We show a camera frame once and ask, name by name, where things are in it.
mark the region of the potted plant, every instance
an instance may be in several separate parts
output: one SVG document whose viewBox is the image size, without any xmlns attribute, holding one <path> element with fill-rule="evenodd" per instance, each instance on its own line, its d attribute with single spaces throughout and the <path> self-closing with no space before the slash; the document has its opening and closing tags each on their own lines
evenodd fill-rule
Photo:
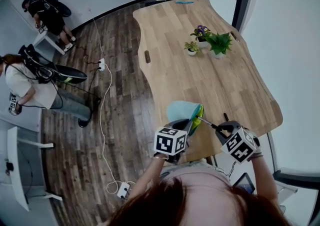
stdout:
<svg viewBox="0 0 320 226">
<path fill-rule="evenodd" d="M 195 36 L 195 40 L 197 40 L 197 44 L 200 48 L 205 48 L 209 45 L 206 40 L 206 37 L 209 37 L 211 34 L 210 29 L 206 26 L 199 25 L 194 29 L 194 32 L 190 34 L 190 36 Z"/>
<path fill-rule="evenodd" d="M 213 56 L 217 59 L 221 58 L 226 54 L 227 49 L 231 51 L 231 37 L 230 33 L 225 33 L 222 35 L 211 34 L 210 36 L 206 37 L 207 42 L 211 45 L 210 51 L 213 51 Z"/>
<path fill-rule="evenodd" d="M 196 53 L 200 52 L 199 47 L 197 46 L 196 42 L 191 41 L 190 43 L 184 43 L 184 49 L 187 49 L 188 54 L 190 56 L 194 56 Z"/>
</svg>

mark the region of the blue pen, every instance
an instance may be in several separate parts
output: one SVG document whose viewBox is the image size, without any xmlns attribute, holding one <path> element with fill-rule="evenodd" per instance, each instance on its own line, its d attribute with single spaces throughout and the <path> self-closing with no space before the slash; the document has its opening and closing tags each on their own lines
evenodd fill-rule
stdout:
<svg viewBox="0 0 320 226">
<path fill-rule="evenodd" d="M 192 1 L 177 1 L 176 4 L 192 4 Z"/>
</svg>

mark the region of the black shorts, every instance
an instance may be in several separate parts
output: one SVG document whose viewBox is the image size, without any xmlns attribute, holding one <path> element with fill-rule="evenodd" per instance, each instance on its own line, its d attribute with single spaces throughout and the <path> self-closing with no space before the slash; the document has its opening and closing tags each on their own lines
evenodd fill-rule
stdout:
<svg viewBox="0 0 320 226">
<path fill-rule="evenodd" d="M 48 30 L 57 36 L 62 32 L 63 27 L 65 26 L 65 21 L 59 14 L 48 15 L 42 21 Z"/>
</svg>

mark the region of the white shoe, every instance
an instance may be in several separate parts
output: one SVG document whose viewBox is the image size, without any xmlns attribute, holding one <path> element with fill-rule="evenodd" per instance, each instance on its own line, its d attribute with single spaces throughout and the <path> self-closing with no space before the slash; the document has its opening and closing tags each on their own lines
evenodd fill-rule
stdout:
<svg viewBox="0 0 320 226">
<path fill-rule="evenodd" d="M 73 44 L 71 44 L 71 43 L 69 43 L 69 44 L 66 44 L 65 45 L 65 48 L 64 48 L 64 52 L 67 52 L 70 48 L 72 48 L 74 45 Z"/>
</svg>

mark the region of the white flower pot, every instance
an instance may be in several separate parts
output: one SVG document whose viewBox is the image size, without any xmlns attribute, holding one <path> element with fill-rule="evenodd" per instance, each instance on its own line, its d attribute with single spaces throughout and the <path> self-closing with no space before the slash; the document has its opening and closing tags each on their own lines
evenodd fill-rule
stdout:
<svg viewBox="0 0 320 226">
<path fill-rule="evenodd" d="M 214 58 L 217 58 L 217 59 L 220 59 L 222 58 L 223 56 L 225 56 L 225 54 L 223 54 L 222 52 L 218 53 L 218 54 L 215 54 L 215 52 L 213 50 L 211 50 L 211 53 L 212 53 L 212 56 Z"/>
<path fill-rule="evenodd" d="M 195 56 L 196 55 L 196 51 L 190 51 L 189 49 L 187 49 L 187 51 L 188 51 L 188 55 L 190 55 L 190 56 Z"/>
<path fill-rule="evenodd" d="M 209 46 L 209 43 L 207 41 L 199 42 L 199 40 L 196 41 L 199 48 L 206 48 Z"/>
</svg>

